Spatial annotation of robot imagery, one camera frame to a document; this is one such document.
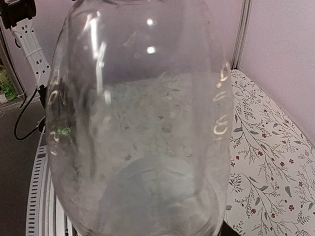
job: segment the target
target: glass jar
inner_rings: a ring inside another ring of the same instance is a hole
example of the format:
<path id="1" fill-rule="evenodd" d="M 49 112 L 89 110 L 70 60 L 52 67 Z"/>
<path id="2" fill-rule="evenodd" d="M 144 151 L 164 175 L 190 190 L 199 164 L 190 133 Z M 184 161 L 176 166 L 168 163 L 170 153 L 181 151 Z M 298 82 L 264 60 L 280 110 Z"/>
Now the glass jar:
<path id="1" fill-rule="evenodd" d="M 0 103 L 5 103 L 7 102 L 8 100 L 5 98 L 5 95 L 0 87 Z"/>
<path id="2" fill-rule="evenodd" d="M 89 236 L 212 236 L 230 171 L 229 64 L 203 0 L 79 0 L 47 93 L 54 188 Z"/>

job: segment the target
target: gray carpet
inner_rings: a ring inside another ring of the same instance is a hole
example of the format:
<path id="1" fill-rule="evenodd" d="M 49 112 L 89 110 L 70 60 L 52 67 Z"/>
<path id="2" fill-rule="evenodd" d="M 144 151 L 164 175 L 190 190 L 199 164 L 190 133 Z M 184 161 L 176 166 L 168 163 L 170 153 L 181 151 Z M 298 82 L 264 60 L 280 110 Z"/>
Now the gray carpet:
<path id="1" fill-rule="evenodd" d="M 0 235 L 24 236 L 27 200 L 40 134 L 35 132 L 24 141 L 17 141 L 13 127 L 20 110 L 0 112 Z M 18 136 L 31 131 L 45 115 L 39 102 L 25 111 L 18 126 Z"/>

